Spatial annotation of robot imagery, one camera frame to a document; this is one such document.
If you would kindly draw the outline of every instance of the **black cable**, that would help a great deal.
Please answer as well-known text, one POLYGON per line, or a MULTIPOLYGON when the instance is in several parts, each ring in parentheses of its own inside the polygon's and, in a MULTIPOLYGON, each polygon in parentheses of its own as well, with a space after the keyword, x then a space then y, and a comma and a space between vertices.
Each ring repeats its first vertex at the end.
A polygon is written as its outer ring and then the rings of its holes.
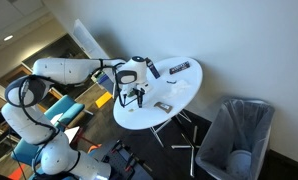
POLYGON ((16 153, 15 153, 15 149, 13 148, 13 145, 12 145, 12 140, 11 140, 11 127, 9 127, 9 144, 10 144, 10 146, 11 146, 11 151, 12 151, 12 153, 13 153, 13 155, 15 156, 15 158, 16 158, 16 161, 17 161, 17 163, 18 163, 18 165, 19 165, 19 167, 20 167, 20 170, 21 170, 21 173, 22 173, 22 176, 23 176, 23 178, 25 179, 25 180, 27 180, 27 178, 26 178, 26 175, 25 175, 25 172, 23 171, 23 169, 22 169, 22 167, 21 167, 21 164, 20 164, 20 162, 19 162, 19 160, 18 160, 18 157, 17 157, 17 155, 16 155, 16 153))

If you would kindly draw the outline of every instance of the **ceiling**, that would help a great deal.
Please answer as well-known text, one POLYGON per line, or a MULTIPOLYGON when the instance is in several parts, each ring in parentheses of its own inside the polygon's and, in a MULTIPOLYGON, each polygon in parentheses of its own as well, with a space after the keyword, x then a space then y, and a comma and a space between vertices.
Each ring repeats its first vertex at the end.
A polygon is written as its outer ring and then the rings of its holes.
POLYGON ((0 0, 0 50, 51 19, 41 0, 0 0))

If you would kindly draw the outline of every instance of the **ceiling light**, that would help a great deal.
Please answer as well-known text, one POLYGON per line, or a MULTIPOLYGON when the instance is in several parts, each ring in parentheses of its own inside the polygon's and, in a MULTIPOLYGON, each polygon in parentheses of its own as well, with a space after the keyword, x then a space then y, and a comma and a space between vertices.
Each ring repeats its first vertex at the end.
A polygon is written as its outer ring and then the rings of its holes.
POLYGON ((5 37, 3 40, 4 40, 4 41, 8 41, 8 40, 10 40, 11 38, 13 38, 13 35, 10 35, 10 36, 5 37))

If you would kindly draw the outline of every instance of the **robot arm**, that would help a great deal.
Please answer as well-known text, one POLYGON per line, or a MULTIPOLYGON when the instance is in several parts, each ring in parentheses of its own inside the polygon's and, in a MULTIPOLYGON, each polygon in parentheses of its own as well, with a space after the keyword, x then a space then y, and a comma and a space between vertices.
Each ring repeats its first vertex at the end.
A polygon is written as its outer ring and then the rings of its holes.
POLYGON ((133 58, 122 65, 123 60, 40 59, 34 65, 34 75, 19 78, 6 88, 8 103, 2 108, 2 114, 27 143, 42 148, 41 167, 46 174, 70 171, 82 179, 109 178, 110 165, 72 150, 66 135, 51 124, 36 104, 52 84, 79 84, 101 67, 117 67, 116 81, 122 85, 146 84, 146 64, 141 59, 133 58))

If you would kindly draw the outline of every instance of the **wire mesh bin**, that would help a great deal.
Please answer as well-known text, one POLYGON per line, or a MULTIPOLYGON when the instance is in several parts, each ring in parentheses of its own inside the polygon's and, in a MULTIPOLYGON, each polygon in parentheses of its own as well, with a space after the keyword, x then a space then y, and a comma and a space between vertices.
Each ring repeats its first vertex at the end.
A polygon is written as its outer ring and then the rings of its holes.
POLYGON ((216 179, 255 180, 267 150, 274 108, 259 100, 226 100, 196 163, 216 179))

